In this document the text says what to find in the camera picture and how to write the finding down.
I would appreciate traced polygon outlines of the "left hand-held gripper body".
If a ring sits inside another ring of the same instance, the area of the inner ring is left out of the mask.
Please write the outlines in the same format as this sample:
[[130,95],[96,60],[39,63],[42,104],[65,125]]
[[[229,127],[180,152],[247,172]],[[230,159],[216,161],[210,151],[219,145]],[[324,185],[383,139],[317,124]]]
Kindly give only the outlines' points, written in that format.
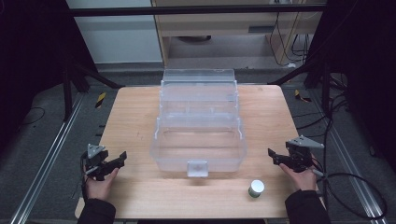
[[85,175],[98,181],[105,179],[105,158],[108,151],[105,146],[88,144],[87,151],[82,155],[82,168]]

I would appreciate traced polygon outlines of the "person's right hand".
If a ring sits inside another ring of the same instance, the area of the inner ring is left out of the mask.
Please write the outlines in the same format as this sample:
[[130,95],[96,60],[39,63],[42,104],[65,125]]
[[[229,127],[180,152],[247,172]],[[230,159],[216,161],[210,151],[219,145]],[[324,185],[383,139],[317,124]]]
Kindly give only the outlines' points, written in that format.
[[280,163],[280,169],[290,178],[296,190],[316,190],[317,178],[312,168],[295,173],[287,165]]

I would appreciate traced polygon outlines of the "black metal stand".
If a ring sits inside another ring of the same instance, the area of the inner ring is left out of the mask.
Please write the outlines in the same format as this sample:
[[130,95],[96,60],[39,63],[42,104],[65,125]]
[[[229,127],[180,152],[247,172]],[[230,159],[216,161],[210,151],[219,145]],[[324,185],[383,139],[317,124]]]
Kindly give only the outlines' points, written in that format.
[[304,85],[308,89],[315,88],[321,83],[321,108],[323,112],[329,116],[330,112],[330,79],[331,70],[330,64],[326,60],[324,55],[313,56],[309,58],[305,64],[289,72],[285,76],[269,82],[269,85],[281,86],[288,80],[299,76],[302,73],[307,73],[307,77],[304,80]]
[[73,112],[71,85],[74,84],[79,92],[87,92],[90,89],[90,85],[85,79],[85,76],[92,77],[111,89],[122,88],[121,84],[117,84],[116,82],[103,77],[98,72],[91,70],[81,63],[78,63],[71,56],[64,56],[62,63],[62,79],[64,87],[64,121],[68,121],[71,118]]

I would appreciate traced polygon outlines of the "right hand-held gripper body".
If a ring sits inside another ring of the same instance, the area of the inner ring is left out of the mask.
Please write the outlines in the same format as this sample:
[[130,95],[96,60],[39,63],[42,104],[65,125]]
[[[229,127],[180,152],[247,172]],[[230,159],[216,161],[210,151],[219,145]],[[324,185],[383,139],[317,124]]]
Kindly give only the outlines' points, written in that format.
[[289,160],[286,165],[295,173],[301,173],[314,163],[311,149],[323,149],[324,145],[306,136],[298,136],[286,142],[286,149],[289,152]]

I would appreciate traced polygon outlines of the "clear plastic storage box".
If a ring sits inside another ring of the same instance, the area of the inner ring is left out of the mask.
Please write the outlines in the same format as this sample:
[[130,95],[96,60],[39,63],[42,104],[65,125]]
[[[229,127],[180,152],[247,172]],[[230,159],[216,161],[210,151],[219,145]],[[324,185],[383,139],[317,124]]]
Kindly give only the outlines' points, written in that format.
[[247,155],[232,69],[166,69],[150,156],[188,177],[236,172]]

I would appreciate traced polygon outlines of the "person's left hand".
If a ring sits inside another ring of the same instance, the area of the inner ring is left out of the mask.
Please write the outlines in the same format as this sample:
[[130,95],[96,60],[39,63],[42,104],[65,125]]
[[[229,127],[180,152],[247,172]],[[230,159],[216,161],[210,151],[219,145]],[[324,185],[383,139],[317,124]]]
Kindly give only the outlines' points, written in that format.
[[106,201],[118,172],[119,168],[115,168],[103,181],[86,177],[85,190],[87,198]]

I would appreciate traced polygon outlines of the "white cabinet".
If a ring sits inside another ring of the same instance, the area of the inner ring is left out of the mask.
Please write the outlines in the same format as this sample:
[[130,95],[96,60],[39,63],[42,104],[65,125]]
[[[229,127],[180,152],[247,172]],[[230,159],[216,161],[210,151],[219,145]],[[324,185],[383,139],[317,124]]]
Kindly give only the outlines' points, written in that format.
[[[66,0],[71,9],[150,7],[150,0]],[[146,16],[76,17],[95,63],[161,63],[154,18]]]

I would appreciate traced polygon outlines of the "black horizontal bar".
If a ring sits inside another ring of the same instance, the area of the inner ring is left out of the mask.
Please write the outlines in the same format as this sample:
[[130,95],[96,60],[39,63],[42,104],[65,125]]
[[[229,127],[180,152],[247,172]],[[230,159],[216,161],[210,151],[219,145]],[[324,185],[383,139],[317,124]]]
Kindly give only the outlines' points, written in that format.
[[316,12],[324,11],[326,4],[291,5],[228,5],[228,6],[177,6],[177,7],[114,7],[73,8],[66,10],[73,17],[95,16],[145,16],[145,15],[190,15],[227,13],[270,13],[270,12]]

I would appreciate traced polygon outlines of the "aluminium floor rail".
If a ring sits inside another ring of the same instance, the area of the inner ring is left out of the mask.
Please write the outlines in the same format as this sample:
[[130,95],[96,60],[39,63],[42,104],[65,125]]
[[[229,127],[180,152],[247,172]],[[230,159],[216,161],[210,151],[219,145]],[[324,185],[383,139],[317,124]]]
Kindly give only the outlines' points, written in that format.
[[48,179],[50,171],[58,158],[64,142],[78,116],[78,112],[81,109],[84,98],[84,93],[77,94],[75,102],[72,104],[70,117],[62,123],[62,126],[53,140],[45,159],[41,163],[32,184],[30,185],[21,203],[10,219],[9,224],[25,224],[27,221],[35,205],[35,202]]
[[334,150],[346,170],[345,173],[332,174],[332,177],[344,175],[349,179],[365,211],[364,216],[370,220],[371,224],[388,224],[386,219],[388,204],[382,193],[371,182],[362,177],[357,165],[347,152],[339,132],[332,125],[332,120],[325,121],[325,124],[324,141],[327,141],[328,138],[332,140]]

